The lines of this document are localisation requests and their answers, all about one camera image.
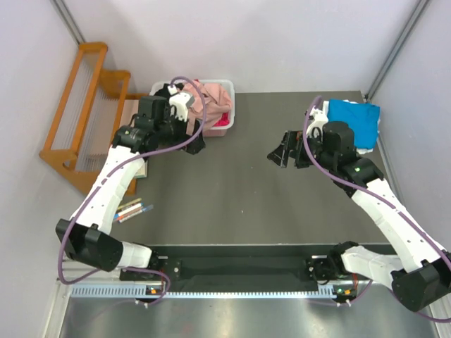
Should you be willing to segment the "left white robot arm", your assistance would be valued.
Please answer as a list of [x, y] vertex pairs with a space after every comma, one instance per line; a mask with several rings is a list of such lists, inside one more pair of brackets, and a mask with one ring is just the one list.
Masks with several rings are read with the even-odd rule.
[[186, 133], [194, 97], [178, 92], [169, 98], [143, 96], [138, 112], [113, 136], [105, 164], [87, 198], [70, 220], [61, 219], [56, 233], [66, 256], [98, 270], [133, 267], [144, 279], [159, 273], [160, 263], [146, 246], [122, 242], [111, 235], [113, 219], [136, 173], [150, 156], [184, 148], [195, 154], [203, 147], [201, 135]]

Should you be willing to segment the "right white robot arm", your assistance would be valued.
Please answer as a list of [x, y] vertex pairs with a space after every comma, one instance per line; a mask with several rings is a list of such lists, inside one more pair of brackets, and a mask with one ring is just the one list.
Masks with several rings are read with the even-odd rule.
[[307, 134], [289, 130], [268, 160], [285, 168], [322, 170], [375, 223], [394, 249], [383, 255], [348, 241], [328, 253], [332, 276], [353, 273], [387, 287], [399, 302], [419, 312], [450, 293], [450, 252], [412, 220], [373, 161], [360, 156], [354, 132], [344, 122], [313, 127]]

